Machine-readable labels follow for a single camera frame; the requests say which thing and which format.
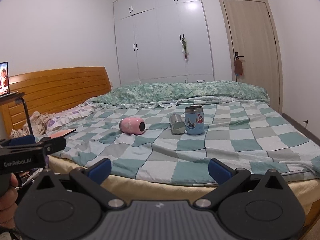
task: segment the triangular cutout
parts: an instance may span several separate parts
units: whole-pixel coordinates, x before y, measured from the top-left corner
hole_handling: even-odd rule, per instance
[[[283,189],[280,182],[278,181],[276,176],[270,176],[270,179],[268,180],[266,187],[268,188],[275,188],[275,189]]]
[[[44,176],[39,183],[37,189],[46,189],[46,188],[52,188],[54,187],[54,184],[50,178],[50,176]]]

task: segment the checkered bed sheet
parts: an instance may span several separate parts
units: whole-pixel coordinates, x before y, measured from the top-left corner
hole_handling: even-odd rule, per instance
[[[96,109],[85,119],[63,129],[67,147],[55,155],[90,167],[102,158],[112,161],[113,175],[175,185],[211,185],[211,158],[231,168],[244,167],[254,174],[277,169],[286,181],[317,178],[320,147],[300,134],[267,104],[223,103],[203,105],[205,132],[173,135],[169,117],[190,105],[164,109]],[[119,131],[121,119],[141,117],[142,135]]]

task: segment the headboard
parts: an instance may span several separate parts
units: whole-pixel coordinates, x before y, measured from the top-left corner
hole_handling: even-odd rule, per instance
[[[9,77],[10,91],[24,92],[31,116],[58,113],[73,108],[91,97],[111,91],[105,67],[73,67],[50,69]],[[22,104],[1,106],[5,129],[21,129],[26,123]]]

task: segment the silver bolt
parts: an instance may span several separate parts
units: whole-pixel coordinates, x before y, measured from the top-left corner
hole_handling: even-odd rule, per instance
[[[113,208],[118,208],[124,205],[124,201],[121,199],[115,198],[115,199],[109,200],[108,205]]]
[[[209,199],[201,198],[198,199],[195,204],[197,207],[206,208],[211,205],[211,201]]]

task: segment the door handle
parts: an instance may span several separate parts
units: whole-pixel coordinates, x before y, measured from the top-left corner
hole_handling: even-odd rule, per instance
[[[235,52],[235,56],[236,56],[236,59],[239,59],[239,57],[244,57],[244,56],[239,56],[238,52]]]

